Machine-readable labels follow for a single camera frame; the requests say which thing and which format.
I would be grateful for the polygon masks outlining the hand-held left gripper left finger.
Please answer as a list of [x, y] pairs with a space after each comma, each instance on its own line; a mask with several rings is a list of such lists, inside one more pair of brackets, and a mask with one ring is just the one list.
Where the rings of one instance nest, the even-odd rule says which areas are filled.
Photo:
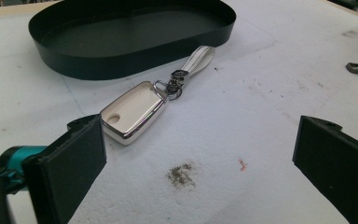
[[67, 128], [21, 163], [38, 224], [67, 224], [107, 162], [99, 114]]

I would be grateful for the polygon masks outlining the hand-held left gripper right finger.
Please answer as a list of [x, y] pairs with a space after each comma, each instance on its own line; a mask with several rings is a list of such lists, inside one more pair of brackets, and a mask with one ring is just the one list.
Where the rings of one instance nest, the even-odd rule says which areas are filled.
[[293, 162], [350, 224], [358, 224], [358, 140], [336, 123], [303, 116]]

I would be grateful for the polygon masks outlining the white car key case keychain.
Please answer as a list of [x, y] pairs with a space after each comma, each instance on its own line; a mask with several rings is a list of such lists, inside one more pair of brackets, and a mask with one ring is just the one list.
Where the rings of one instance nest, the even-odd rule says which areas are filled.
[[135, 141], [169, 101], [178, 99], [189, 80], [213, 59], [215, 48], [198, 47], [168, 82], [144, 81], [120, 95], [101, 111], [104, 132], [122, 145]]

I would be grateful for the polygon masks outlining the black oval tray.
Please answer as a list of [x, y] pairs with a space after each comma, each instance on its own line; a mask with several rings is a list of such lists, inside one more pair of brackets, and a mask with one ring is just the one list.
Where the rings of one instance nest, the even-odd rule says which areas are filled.
[[222, 0], [61, 0], [34, 15], [29, 33], [52, 70], [82, 80], [131, 76], [218, 47], [236, 12]]

